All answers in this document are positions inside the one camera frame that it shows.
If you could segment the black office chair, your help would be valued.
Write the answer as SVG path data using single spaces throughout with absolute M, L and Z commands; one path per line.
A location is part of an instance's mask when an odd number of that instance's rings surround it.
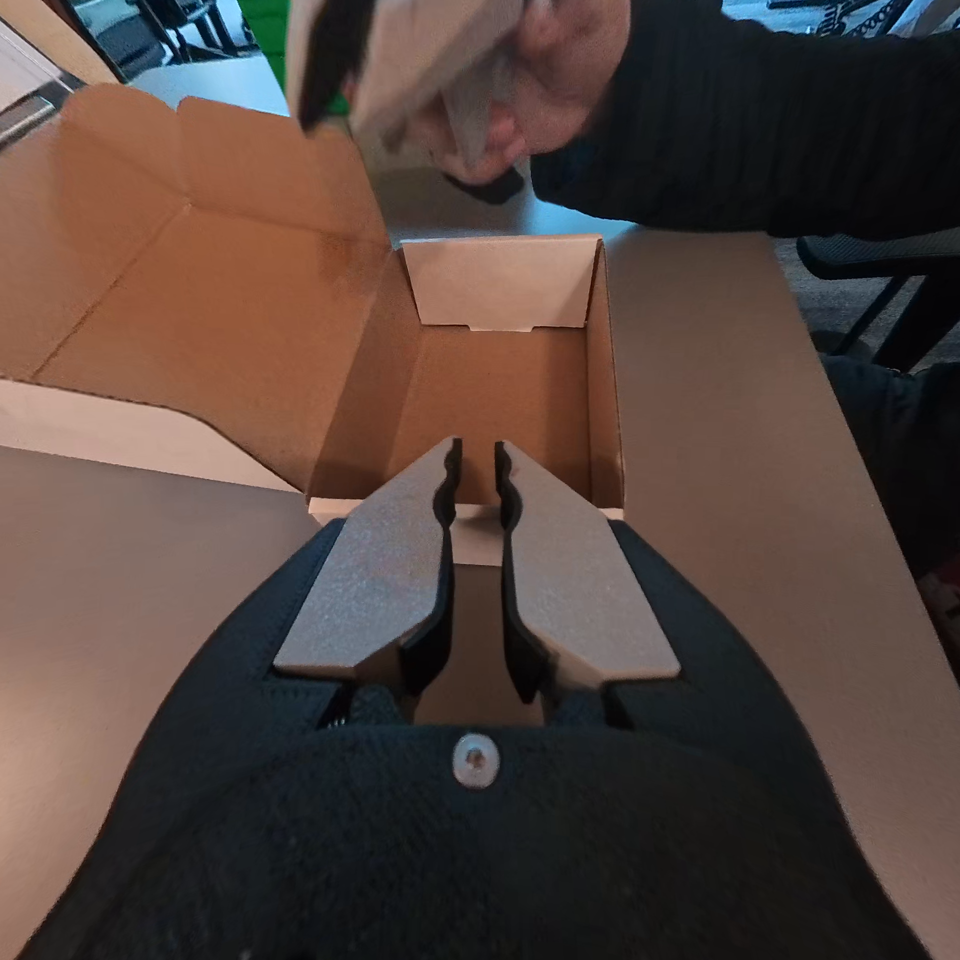
M 908 373 L 958 325 L 958 228 L 893 241 L 846 235 L 801 237 L 796 251 L 803 266 L 822 281 L 886 280 L 846 332 L 820 331 L 814 336 L 818 350 L 828 355 L 850 354 L 906 283 L 916 278 L 921 279 L 916 292 L 871 362 Z

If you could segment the person's right forearm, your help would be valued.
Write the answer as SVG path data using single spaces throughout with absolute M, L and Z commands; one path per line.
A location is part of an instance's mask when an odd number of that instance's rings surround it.
M 546 203 L 667 231 L 956 229 L 958 31 L 826 37 L 632 2 L 600 119 L 531 179 Z

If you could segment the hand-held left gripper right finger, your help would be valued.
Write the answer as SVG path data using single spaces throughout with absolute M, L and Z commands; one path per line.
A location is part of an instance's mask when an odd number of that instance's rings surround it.
M 495 444 L 495 481 L 504 655 L 520 700 L 678 678 L 606 515 L 508 440 Z

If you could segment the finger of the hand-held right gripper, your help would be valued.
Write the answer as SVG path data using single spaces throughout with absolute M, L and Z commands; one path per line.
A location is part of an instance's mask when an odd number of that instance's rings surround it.
M 522 1 L 377 2 L 351 104 L 359 138 L 396 138 L 479 61 L 512 61 Z
M 345 117 L 359 78 L 375 1 L 291 1 L 287 14 L 287 105 L 311 135 Z

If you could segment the white cardboard mailer box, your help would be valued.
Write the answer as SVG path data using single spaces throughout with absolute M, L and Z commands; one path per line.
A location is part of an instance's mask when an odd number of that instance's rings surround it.
M 343 514 L 444 438 L 509 441 L 611 519 L 625 481 L 596 234 L 389 238 L 354 141 L 78 91 L 2 149 L 2 448 Z

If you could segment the person's right hand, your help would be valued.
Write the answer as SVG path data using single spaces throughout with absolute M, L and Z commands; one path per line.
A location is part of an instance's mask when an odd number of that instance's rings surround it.
M 480 158 L 465 161 L 442 99 L 407 123 L 404 143 L 469 186 L 562 149 L 603 111 L 630 39 L 631 9 L 630 1 L 530 2 L 510 37 L 510 95 L 490 105 Z

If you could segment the person's black clothing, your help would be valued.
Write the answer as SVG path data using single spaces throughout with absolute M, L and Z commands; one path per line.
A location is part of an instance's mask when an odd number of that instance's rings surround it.
M 915 580 L 958 556 L 959 364 L 918 373 L 820 356 Z

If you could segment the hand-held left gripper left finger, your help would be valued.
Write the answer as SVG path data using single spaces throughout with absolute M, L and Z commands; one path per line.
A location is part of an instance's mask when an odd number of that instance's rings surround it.
M 422 694 L 450 657 L 463 442 L 445 438 L 336 525 L 273 659 L 284 675 Z

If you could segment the dark grey tray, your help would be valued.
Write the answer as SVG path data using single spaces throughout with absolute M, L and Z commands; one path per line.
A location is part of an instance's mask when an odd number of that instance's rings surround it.
M 1 111 L 1 151 L 49 122 L 85 86 L 83 80 L 72 74 L 58 73 L 5 106 Z

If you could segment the green plastic bin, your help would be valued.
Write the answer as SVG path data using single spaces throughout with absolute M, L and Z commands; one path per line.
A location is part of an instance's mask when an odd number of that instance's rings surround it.
M 291 1 L 240 1 L 246 25 L 287 102 L 287 15 Z

